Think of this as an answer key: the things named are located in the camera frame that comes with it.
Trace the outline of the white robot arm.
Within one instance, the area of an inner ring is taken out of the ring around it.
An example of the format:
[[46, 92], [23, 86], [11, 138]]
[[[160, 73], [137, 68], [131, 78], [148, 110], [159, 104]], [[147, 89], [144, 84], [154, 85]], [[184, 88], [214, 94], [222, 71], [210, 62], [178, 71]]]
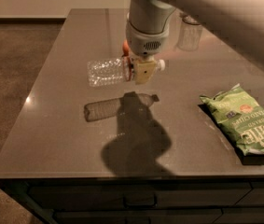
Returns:
[[161, 51], [177, 9], [264, 70], [264, 0], [131, 0], [126, 37], [135, 55]]

